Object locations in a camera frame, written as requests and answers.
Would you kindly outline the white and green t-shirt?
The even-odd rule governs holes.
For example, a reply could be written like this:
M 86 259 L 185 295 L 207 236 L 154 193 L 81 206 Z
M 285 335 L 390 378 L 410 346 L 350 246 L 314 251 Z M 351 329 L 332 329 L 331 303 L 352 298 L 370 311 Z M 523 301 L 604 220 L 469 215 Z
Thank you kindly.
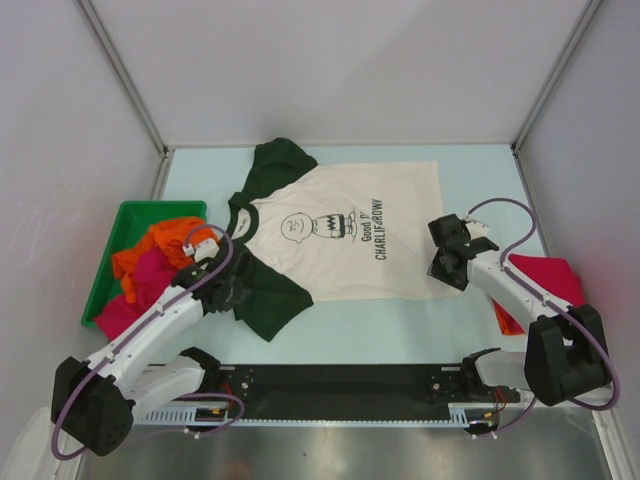
M 443 214 L 434 161 L 321 165 L 293 141 L 255 147 L 228 231 L 249 255 L 234 317 L 265 341 L 319 302 L 457 296 L 427 273 Z

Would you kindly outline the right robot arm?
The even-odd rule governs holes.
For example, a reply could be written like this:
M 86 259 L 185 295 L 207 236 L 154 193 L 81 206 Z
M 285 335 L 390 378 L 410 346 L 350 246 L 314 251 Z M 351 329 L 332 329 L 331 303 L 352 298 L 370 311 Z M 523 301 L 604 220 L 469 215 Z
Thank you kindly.
M 463 393 L 484 401 L 497 386 L 527 390 L 546 406 L 619 383 L 598 311 L 575 306 L 544 289 L 486 237 L 475 238 L 457 215 L 433 220 L 436 247 L 429 275 L 459 291 L 474 286 L 501 306 L 527 332 L 522 352 L 487 349 L 468 357 Z

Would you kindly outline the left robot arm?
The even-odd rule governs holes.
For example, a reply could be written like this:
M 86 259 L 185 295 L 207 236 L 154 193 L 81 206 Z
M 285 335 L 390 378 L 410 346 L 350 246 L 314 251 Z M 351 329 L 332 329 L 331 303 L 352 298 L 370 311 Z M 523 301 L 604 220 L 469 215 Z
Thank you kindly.
M 107 346 L 84 360 L 65 359 L 56 369 L 51 405 L 51 451 L 63 453 L 59 436 L 66 433 L 98 456 L 105 456 L 126 439 L 134 423 L 178 399 L 212 397 L 236 403 L 223 387 L 219 361 L 189 347 L 170 363 L 148 367 L 163 348 L 207 314 L 224 313 L 246 300 L 242 280 L 250 254 L 222 247 L 180 270 L 159 299 Z

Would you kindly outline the orange t-shirt in bin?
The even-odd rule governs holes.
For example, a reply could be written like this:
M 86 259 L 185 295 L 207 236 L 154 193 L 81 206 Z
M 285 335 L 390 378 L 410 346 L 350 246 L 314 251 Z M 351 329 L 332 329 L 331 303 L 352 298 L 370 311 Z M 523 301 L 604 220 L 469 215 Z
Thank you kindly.
M 218 242 L 218 237 L 210 228 L 195 231 L 205 222 L 199 217 L 179 217 L 152 224 L 141 239 L 131 248 L 121 250 L 112 255 L 112 269 L 114 277 L 120 281 L 121 289 L 128 304 L 138 300 L 139 281 L 134 274 L 139 270 L 141 258 L 150 250 L 161 252 L 166 263 L 177 269 L 187 267 L 192 263 L 185 253 L 188 236 L 193 245 L 206 239 Z

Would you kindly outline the pink t-shirt in bin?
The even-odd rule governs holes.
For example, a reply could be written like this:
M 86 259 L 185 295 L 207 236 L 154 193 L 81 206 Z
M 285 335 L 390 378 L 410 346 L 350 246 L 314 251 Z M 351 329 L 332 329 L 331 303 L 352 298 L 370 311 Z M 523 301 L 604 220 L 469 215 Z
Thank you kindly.
M 114 254 L 113 273 L 122 292 L 95 318 L 98 328 L 109 341 L 116 339 L 160 298 L 179 269 L 190 264 L 186 256 L 168 257 L 158 246 Z

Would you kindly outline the folded orange t-shirt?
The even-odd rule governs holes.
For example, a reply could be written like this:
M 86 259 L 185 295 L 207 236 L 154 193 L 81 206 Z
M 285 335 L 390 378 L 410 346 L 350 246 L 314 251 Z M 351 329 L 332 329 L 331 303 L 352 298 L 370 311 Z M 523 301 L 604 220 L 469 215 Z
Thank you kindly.
M 496 319 L 500 331 L 505 336 L 524 335 L 525 331 L 521 325 L 497 302 L 492 301 Z

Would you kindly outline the folded pink t-shirt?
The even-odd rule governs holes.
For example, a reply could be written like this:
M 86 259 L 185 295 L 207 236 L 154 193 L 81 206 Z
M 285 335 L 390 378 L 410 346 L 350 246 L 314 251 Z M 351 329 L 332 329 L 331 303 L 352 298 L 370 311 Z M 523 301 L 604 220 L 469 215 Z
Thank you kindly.
M 565 259 L 511 254 L 509 261 L 553 295 L 575 306 L 585 304 L 581 279 Z

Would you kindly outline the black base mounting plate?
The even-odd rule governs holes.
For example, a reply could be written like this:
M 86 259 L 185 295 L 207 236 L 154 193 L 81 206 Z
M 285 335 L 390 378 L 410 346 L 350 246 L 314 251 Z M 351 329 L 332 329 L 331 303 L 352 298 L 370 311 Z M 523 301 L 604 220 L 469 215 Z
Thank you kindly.
M 238 365 L 207 371 L 200 393 L 231 393 L 245 408 L 283 404 L 373 407 L 402 404 L 488 404 L 520 401 L 509 387 L 482 386 L 456 364 Z

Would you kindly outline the green plastic bin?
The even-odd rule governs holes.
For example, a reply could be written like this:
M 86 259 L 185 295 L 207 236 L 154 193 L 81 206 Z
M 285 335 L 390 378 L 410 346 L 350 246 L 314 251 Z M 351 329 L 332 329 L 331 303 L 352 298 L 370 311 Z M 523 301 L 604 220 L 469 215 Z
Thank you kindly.
M 122 293 L 115 278 L 112 255 L 134 247 L 149 227 L 161 221 L 180 217 L 206 219 L 207 205 L 201 200 L 191 201 L 125 201 L 116 214 L 110 235 L 81 317 L 81 325 L 96 328 L 98 316 L 109 301 Z

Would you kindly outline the right aluminium corner post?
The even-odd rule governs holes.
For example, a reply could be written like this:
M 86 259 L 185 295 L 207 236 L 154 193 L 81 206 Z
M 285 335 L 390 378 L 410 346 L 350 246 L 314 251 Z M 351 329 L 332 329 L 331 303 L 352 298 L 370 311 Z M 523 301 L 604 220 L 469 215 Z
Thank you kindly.
M 606 4 L 607 1 L 604 0 L 588 0 L 585 3 L 511 143 L 511 150 L 515 156 L 519 155 L 531 132 L 534 130 L 571 61 L 577 54 L 581 44 L 585 41 L 589 30 Z

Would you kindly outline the aluminium corner post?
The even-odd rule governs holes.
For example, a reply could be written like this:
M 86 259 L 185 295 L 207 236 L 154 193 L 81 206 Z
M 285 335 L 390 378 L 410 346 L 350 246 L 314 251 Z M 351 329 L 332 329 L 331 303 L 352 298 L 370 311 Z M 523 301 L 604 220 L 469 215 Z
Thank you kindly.
M 515 156 L 519 155 L 531 132 L 534 130 L 571 61 L 577 54 L 581 44 L 585 41 L 589 30 L 606 4 L 607 1 L 604 0 L 588 0 L 585 3 L 511 143 L 511 150 Z
M 97 7 L 90 0 L 74 0 L 73 4 L 78 9 L 155 152 L 160 158 L 164 158 L 167 152 L 165 142 Z

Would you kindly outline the left aluminium corner post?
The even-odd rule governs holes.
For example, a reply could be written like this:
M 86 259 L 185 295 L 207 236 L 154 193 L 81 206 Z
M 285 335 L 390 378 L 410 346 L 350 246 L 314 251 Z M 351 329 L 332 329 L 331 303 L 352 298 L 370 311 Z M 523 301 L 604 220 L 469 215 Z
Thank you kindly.
M 90 0 L 74 0 L 73 4 L 78 9 L 155 152 L 160 158 L 164 158 L 167 152 L 165 142 L 97 7 Z

